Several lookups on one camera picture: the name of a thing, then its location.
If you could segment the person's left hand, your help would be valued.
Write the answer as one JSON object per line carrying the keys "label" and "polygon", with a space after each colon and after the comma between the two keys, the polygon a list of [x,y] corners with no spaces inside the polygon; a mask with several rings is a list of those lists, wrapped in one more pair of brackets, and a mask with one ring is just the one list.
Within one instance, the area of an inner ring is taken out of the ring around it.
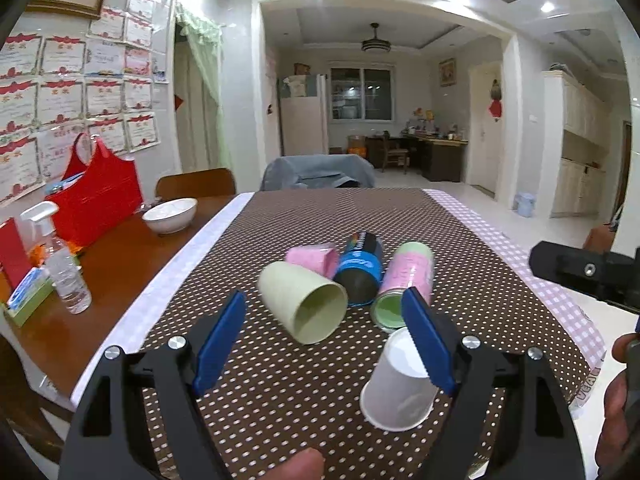
{"label": "person's left hand", "polygon": [[306,448],[268,471],[262,480],[321,480],[323,475],[323,455],[314,448]]}

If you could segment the person's right hand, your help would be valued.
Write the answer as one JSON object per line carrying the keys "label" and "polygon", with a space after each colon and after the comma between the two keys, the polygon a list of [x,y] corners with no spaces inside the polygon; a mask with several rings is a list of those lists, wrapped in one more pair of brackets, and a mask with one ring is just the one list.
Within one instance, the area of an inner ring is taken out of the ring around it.
{"label": "person's right hand", "polygon": [[639,334],[621,336],[612,356],[626,365],[604,396],[604,424],[596,449],[598,479],[639,478]]}

